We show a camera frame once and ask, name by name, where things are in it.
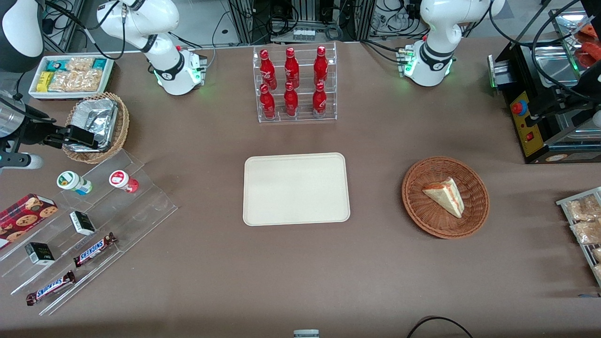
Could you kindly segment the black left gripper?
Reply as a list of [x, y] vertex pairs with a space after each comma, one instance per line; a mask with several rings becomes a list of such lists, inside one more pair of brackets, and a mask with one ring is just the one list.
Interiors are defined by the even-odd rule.
[[580, 96], [568, 93], [567, 90], [557, 89], [556, 94], [559, 96], [559, 108], [558, 101], [554, 93], [543, 93], [530, 99], [528, 102], [529, 116], [526, 117], [526, 126], [532, 128], [539, 124], [548, 115], [556, 113], [557, 116], [566, 113], [573, 113], [574, 111], [588, 111], [594, 109], [594, 103], [587, 99], [583, 99]]

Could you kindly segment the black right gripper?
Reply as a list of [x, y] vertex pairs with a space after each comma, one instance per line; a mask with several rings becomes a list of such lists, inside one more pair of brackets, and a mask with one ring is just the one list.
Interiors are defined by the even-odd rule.
[[73, 145], [98, 150], [99, 143], [95, 134], [77, 126], [57, 126], [54, 119], [36, 108], [26, 106], [21, 143], [41, 144], [50, 147]]

